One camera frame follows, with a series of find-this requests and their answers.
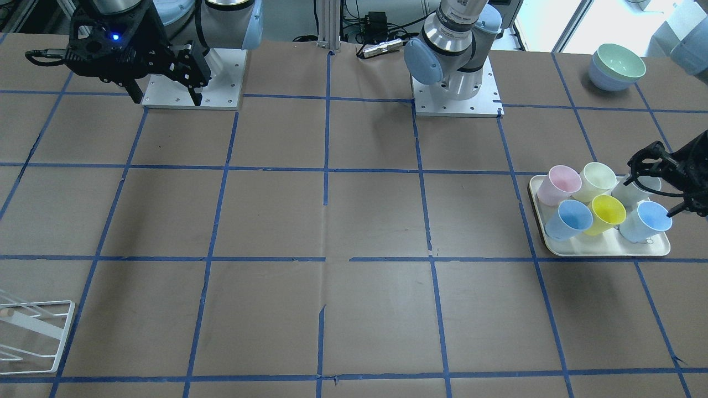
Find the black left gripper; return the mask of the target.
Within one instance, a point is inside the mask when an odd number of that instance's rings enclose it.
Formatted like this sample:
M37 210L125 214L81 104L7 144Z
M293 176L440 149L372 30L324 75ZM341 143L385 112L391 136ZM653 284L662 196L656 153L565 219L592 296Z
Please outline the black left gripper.
M673 218L681 213L696 213L706 216L707 211L707 131L685 144L672 154L665 150L660 141L655 141L641 149L628 161L629 179L640 176L664 178L678 191L682 191L683 201L668 211Z

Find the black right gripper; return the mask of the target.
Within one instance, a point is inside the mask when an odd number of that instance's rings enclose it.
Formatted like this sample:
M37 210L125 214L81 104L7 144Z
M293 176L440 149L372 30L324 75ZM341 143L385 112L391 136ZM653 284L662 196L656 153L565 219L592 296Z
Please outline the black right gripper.
M120 83L134 103L140 81L164 75L187 88L195 106L211 70L200 43L172 45L152 1L80 1L69 28L65 63L79 76Z

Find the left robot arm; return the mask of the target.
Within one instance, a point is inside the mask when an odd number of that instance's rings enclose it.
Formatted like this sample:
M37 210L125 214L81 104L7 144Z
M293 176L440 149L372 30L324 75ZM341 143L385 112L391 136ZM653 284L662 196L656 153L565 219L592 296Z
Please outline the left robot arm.
M474 98L483 86L483 68L501 23L498 10L486 1L442 1L423 19L420 34L405 44L412 82L438 94L438 106ZM628 166L632 183L651 176L678 190L680 202L669 211L670 217L681 212L706 217L706 133L673 152L658 141L650 143Z

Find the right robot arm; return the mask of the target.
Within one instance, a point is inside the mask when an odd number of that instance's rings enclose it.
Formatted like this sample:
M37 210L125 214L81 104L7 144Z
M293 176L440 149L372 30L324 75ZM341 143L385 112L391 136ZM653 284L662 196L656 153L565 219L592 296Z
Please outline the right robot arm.
M147 108L236 111L261 1L81 1L61 58Z

